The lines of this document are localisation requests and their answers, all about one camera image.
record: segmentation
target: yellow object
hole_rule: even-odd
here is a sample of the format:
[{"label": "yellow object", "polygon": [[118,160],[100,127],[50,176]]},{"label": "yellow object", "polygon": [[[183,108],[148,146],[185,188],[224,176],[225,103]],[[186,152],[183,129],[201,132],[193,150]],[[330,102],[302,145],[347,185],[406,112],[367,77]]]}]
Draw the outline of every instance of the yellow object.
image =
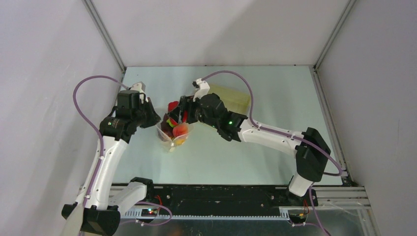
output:
[{"label": "yellow object", "polygon": [[209,84],[209,93],[217,94],[227,110],[246,115],[250,107],[250,95],[231,88]]},{"label": "yellow object", "polygon": [[167,123],[168,123],[168,124],[169,124],[172,128],[174,128],[174,127],[175,127],[175,125],[173,125],[169,119],[167,120]]}]

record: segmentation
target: red fruit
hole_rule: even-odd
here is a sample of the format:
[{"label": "red fruit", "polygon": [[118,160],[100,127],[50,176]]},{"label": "red fruit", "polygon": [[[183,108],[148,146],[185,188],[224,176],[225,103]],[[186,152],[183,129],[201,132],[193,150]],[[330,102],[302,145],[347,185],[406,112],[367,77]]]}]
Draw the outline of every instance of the red fruit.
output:
[{"label": "red fruit", "polygon": [[188,133],[188,126],[185,123],[175,126],[174,129],[172,130],[172,134],[174,135],[174,137],[178,137],[187,133]]}]

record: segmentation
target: clear plastic container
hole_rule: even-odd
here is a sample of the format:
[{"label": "clear plastic container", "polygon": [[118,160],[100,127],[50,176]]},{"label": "clear plastic container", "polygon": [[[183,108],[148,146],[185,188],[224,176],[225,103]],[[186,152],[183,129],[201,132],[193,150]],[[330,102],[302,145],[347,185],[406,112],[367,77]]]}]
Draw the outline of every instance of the clear plastic container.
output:
[{"label": "clear plastic container", "polygon": [[[155,109],[155,111],[161,118],[163,118],[165,113],[167,112],[165,109]],[[156,135],[161,141],[162,146],[164,147],[164,149],[166,149],[166,151],[173,152],[176,147],[183,145],[187,140],[188,136],[190,135],[191,131],[194,129],[192,124],[184,123],[183,125],[187,125],[188,133],[175,137],[174,139],[171,139],[167,134],[164,133],[164,131],[162,131],[161,123],[158,123],[156,125]]]}]

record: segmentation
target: white bracket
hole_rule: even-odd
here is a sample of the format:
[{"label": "white bracket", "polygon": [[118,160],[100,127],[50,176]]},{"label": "white bracket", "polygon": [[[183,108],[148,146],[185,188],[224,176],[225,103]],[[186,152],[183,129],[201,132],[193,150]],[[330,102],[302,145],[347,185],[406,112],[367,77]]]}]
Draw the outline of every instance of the white bracket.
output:
[{"label": "white bracket", "polygon": [[201,79],[197,79],[195,81],[198,88],[196,88],[196,92],[194,94],[193,101],[195,102],[196,98],[202,98],[204,95],[207,95],[210,90],[210,86],[206,81],[202,81]]},{"label": "white bracket", "polygon": [[120,215],[125,215],[132,206],[146,197],[146,189],[143,183],[130,182],[127,187],[109,199],[109,206],[119,206]]}]

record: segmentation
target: black mount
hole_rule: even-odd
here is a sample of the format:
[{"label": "black mount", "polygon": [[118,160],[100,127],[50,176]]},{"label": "black mount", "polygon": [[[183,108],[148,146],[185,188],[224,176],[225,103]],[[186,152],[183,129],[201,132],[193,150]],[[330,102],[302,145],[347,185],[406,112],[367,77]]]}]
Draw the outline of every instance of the black mount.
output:
[{"label": "black mount", "polygon": [[[314,143],[327,154],[330,154],[330,148],[316,129],[308,127],[307,131],[301,134],[304,135],[305,140]],[[297,173],[309,181],[320,182],[328,158],[305,142],[301,142],[299,146],[296,146],[296,150]]]},{"label": "black mount", "polygon": [[112,111],[116,111],[116,116],[111,114],[100,123],[100,133],[103,136],[114,137],[115,140],[124,140],[129,143],[130,137],[135,134],[136,128],[148,128],[161,121],[161,117],[153,109],[152,102],[145,94],[136,90],[123,90],[118,93],[118,104]]}]

